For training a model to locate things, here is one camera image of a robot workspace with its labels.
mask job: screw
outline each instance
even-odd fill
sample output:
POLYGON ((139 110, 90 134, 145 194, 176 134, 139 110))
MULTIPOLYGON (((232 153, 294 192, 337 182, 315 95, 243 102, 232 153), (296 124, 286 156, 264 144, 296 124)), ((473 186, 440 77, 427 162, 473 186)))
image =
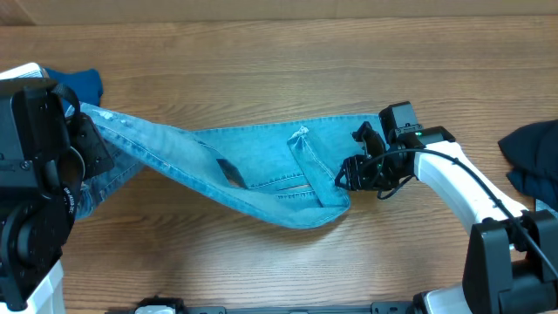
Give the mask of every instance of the screw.
POLYGON ((23 170, 27 171, 31 168, 31 164, 28 161, 24 161, 19 165, 23 170))

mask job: denim waistband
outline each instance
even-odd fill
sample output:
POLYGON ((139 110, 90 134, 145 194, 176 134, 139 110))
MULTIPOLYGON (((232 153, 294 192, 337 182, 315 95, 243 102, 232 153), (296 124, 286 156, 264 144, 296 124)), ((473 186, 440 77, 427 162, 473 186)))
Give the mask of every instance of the denim waistband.
POLYGON ((82 104, 107 141, 115 168, 84 183, 78 218, 90 215, 149 166, 221 204, 293 229, 331 222, 350 206, 334 184, 342 161, 362 148, 352 139, 375 114, 187 131, 82 104))

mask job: navy blue cloth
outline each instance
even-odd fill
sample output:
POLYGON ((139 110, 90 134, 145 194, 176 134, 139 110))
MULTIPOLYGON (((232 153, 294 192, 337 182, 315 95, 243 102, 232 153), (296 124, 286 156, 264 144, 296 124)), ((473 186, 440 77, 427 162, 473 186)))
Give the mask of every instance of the navy blue cloth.
MULTIPOLYGON (((68 85, 78 95, 81 102, 90 105, 100 106, 101 96, 103 95, 103 83, 97 70, 66 74, 52 69, 45 69, 51 79, 56 79, 58 83, 68 85)), ((70 104, 64 100, 64 111, 68 110, 70 104)))
POLYGON ((514 165, 512 185, 558 209, 558 120, 521 127, 498 144, 514 165))

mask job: denim pants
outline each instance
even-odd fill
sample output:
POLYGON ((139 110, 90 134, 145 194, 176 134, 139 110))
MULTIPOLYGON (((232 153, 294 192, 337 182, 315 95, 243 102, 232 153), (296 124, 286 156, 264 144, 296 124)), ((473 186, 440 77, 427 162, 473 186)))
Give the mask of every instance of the denim pants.
POLYGON ((85 103, 82 111, 106 140, 115 167, 84 182, 78 218, 148 166, 265 222, 315 228, 350 206, 334 179, 345 158, 363 152, 351 133, 369 121, 384 134, 375 114, 187 131, 85 103))

